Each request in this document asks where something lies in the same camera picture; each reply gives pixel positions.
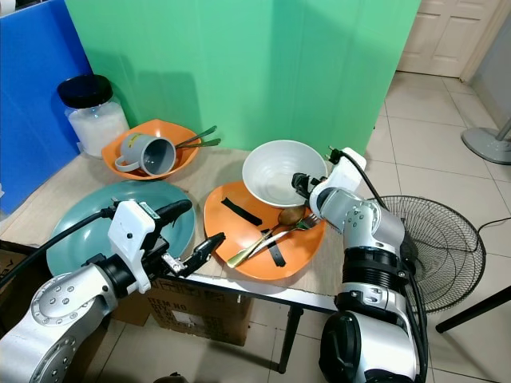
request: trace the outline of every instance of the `metal utensil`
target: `metal utensil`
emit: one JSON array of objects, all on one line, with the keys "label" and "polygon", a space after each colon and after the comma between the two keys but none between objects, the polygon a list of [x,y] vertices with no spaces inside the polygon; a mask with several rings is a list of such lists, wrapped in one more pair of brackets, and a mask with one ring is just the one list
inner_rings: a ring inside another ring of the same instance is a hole
[{"label": "metal utensil", "polygon": [[196,136],[192,137],[192,138],[188,138],[187,140],[184,140],[183,142],[180,142],[179,144],[177,144],[175,147],[176,149],[179,149],[179,148],[183,148],[183,145],[186,145],[187,143],[189,142],[193,142],[195,141],[197,138],[201,138],[201,137],[204,137],[204,136],[207,136],[213,132],[216,131],[216,125],[215,126],[212,126],[211,128],[209,128],[208,130],[205,130],[204,132],[202,133],[199,133],[197,134]]},{"label": "metal utensil", "polygon": [[305,212],[305,206],[296,206],[296,207],[287,207],[282,210],[279,214],[279,224],[273,227],[268,233],[264,234],[260,239],[255,241],[249,247],[244,248],[243,250],[238,251],[238,253],[230,258],[227,261],[227,266],[237,267],[240,263],[242,263],[245,259],[247,259],[250,254],[259,246],[261,242],[263,242],[267,237],[271,235],[275,230],[279,227],[283,226],[293,226],[298,224],[298,222],[303,218],[303,213]]},{"label": "metal utensil", "polygon": [[281,231],[279,234],[275,234],[274,236],[270,238],[266,238],[262,243],[259,244],[259,246],[251,253],[251,256],[255,255],[256,253],[259,253],[261,250],[263,250],[266,246],[268,246],[270,243],[275,242],[285,235],[288,235],[292,231],[295,230],[309,230],[312,229],[314,226],[316,226],[318,223],[321,222],[321,219],[316,216],[315,214],[310,214],[304,219],[300,220],[295,227],[293,227],[291,230],[287,231]]},{"label": "metal utensil", "polygon": [[189,145],[181,145],[176,149],[184,149],[184,148],[202,148],[203,146],[217,146],[220,142],[222,142],[221,138],[216,138],[214,140],[200,142],[199,144],[189,144]]}]

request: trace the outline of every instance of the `orange plate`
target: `orange plate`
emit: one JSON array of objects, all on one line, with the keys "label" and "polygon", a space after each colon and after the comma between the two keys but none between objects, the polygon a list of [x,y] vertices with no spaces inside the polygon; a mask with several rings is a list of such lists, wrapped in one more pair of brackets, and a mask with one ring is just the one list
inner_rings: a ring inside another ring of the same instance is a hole
[{"label": "orange plate", "polygon": [[[261,218],[263,223],[256,227],[241,218],[221,203],[225,197]],[[222,243],[216,253],[224,261],[227,261],[238,251],[261,238],[261,230],[274,227],[278,223],[278,216],[281,211],[282,209],[266,205],[253,197],[243,181],[237,181],[216,188],[208,196],[204,206],[204,228],[208,236],[220,231],[225,233],[225,242]],[[236,269],[249,277],[265,281],[290,277],[305,267],[314,257],[323,241],[325,226],[326,224],[321,222],[313,229],[293,231],[280,239],[277,244],[286,261],[284,267],[275,265],[270,251],[267,249],[253,255]]]},{"label": "orange plate", "polygon": [[[110,170],[121,177],[130,180],[161,180],[184,168],[192,162],[193,158],[197,155],[199,148],[186,148],[176,150],[176,163],[170,172],[160,174],[158,176],[150,176],[143,170],[137,169],[133,172],[119,172],[115,167],[115,160],[121,156],[121,144],[124,138],[133,133],[145,133],[156,137],[168,138],[174,145],[179,144],[189,138],[196,136],[196,133],[190,129],[186,129],[180,125],[173,124],[162,120],[150,120],[136,126],[127,132],[122,133],[118,138],[105,146],[101,151],[103,161]],[[200,138],[191,142],[190,144],[200,143]]]}]

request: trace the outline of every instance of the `black jar lid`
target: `black jar lid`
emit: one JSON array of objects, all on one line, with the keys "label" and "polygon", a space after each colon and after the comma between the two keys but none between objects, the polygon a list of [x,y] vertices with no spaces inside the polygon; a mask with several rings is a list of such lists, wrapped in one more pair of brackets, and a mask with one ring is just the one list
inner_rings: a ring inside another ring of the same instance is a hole
[{"label": "black jar lid", "polygon": [[62,102],[70,108],[92,108],[112,98],[112,86],[108,78],[99,74],[84,74],[70,78],[57,87]]}]

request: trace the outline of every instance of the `table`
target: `table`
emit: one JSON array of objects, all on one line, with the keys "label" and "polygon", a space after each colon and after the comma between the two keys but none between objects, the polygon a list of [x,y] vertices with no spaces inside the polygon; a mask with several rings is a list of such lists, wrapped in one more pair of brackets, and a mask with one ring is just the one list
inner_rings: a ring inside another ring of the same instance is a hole
[{"label": "table", "polygon": [[[203,149],[189,166],[165,180],[184,190],[195,209],[197,225],[186,255],[204,240],[204,203],[208,194],[222,184],[241,180],[247,155],[248,152],[235,149]],[[6,219],[0,229],[0,240],[39,247],[49,239],[58,220],[75,203],[105,185],[122,180],[102,160],[80,155],[32,193]],[[277,368],[280,373],[285,373],[303,309],[324,313],[337,310],[333,296],[340,291],[342,268],[342,237],[328,227],[314,259],[286,280],[256,282],[212,257],[185,281],[288,305],[287,328]]]}]

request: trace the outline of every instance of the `gold spoon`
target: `gold spoon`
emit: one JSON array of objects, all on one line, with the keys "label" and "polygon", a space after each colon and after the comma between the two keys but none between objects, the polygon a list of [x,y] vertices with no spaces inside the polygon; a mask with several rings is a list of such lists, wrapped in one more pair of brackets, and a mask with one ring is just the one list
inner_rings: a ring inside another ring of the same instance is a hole
[{"label": "gold spoon", "polygon": [[273,227],[268,233],[264,234],[259,240],[255,241],[252,245],[243,250],[238,251],[238,253],[227,261],[227,266],[232,269],[239,266],[245,259],[247,259],[250,254],[262,243],[266,238],[268,238],[275,230],[279,227],[284,226],[295,226],[305,214],[305,206],[296,206],[296,207],[286,207],[279,214],[279,224]]}]

